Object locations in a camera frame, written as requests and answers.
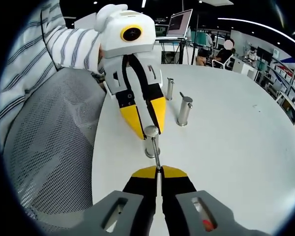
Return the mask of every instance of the striped shirt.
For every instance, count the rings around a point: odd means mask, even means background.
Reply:
[[[30,16],[14,42],[0,80],[1,151],[9,126],[25,101],[56,73],[54,63],[57,68],[103,72],[98,68],[99,46],[100,34],[95,30],[65,27],[59,0],[45,2]]]

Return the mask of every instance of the camera lens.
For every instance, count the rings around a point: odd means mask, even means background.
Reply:
[[[141,35],[141,30],[138,28],[129,28],[123,33],[123,39],[126,41],[134,41]]]

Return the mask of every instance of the white table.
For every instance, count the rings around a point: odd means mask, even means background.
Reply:
[[[227,205],[242,226],[273,233],[295,204],[295,129],[289,118],[242,74],[202,66],[161,68],[164,95],[165,78],[175,80],[159,138],[161,164],[187,172],[197,190]],[[186,127],[176,124],[180,91],[194,100]],[[135,171],[152,165],[117,101],[106,96],[94,145],[93,203],[122,190]],[[168,235],[160,207],[151,236]]]
[[[246,75],[250,79],[255,81],[258,70],[253,68],[251,65],[248,65],[247,63],[243,62],[242,60],[235,58],[233,72]]]

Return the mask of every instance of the red object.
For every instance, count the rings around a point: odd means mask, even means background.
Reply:
[[[212,225],[211,222],[209,222],[208,220],[203,220],[202,222],[203,222],[207,232],[214,230],[214,226]]]

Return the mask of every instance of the computer monitor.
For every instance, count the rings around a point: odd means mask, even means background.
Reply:
[[[271,63],[273,54],[261,47],[258,47],[257,48],[257,56],[264,59],[268,63]]]
[[[171,16],[167,37],[185,37],[189,26],[192,9]]]
[[[165,37],[168,26],[166,25],[155,25],[156,37]]]

